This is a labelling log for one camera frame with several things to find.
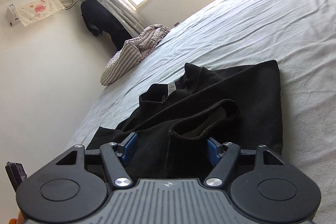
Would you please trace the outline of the black zip jacket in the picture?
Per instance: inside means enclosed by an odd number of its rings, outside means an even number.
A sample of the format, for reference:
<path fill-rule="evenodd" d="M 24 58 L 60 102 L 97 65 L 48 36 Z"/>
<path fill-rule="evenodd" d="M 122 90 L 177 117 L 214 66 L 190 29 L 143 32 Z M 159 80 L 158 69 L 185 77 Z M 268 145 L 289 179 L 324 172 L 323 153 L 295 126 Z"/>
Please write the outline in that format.
<path fill-rule="evenodd" d="M 280 72 L 276 61 L 210 71 L 185 64 L 175 90 L 153 84 L 138 108 L 115 129 L 100 127 L 89 149 L 138 135 L 126 171 L 140 178 L 204 179 L 212 166 L 207 141 L 232 142 L 243 149 L 283 148 Z"/>

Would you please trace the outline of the dark hanging clothes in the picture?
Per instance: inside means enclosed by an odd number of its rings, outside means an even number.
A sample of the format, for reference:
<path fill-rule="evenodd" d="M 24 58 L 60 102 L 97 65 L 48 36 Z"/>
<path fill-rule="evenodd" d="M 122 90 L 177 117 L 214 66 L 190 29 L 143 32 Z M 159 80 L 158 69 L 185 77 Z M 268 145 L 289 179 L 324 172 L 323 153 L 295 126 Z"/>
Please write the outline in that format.
<path fill-rule="evenodd" d="M 80 9 L 88 30 L 94 36 L 100 36 L 103 32 L 109 34 L 118 51 L 122 49 L 126 40 L 132 38 L 119 20 L 97 0 L 84 1 Z"/>

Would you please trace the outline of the striped folded blanket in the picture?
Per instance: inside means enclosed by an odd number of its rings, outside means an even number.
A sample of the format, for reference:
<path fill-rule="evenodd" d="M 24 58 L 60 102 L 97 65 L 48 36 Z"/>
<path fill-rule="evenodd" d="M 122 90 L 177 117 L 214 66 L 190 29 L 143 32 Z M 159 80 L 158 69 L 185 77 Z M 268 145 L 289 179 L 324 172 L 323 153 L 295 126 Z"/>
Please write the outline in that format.
<path fill-rule="evenodd" d="M 170 29 L 167 26 L 152 24 L 147 26 L 139 36 L 126 40 L 121 50 L 116 52 L 105 66 L 100 84 L 108 86 L 120 79 L 148 57 L 169 32 Z"/>

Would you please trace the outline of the grey bed sheet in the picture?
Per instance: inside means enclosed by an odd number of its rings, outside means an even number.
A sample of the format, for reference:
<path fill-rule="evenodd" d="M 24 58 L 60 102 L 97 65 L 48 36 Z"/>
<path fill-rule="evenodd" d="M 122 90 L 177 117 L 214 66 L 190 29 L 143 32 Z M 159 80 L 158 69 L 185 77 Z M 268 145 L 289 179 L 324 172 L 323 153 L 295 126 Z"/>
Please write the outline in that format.
<path fill-rule="evenodd" d="M 284 156 L 322 192 L 315 223 L 335 223 L 335 0 L 216 0 L 159 43 L 101 93 L 70 145 L 115 128 L 152 84 L 183 75 L 276 60 L 281 78 Z"/>

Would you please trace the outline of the covered wall air conditioner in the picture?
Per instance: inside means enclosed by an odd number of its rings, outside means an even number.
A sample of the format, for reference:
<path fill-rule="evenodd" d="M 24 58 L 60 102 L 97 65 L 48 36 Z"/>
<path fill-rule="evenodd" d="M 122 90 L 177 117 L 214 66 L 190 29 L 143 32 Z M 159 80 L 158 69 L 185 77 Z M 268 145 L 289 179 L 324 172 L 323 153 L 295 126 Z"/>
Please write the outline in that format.
<path fill-rule="evenodd" d="M 6 19 L 11 26 L 28 27 L 64 9 L 60 0 L 14 0 L 7 7 Z"/>

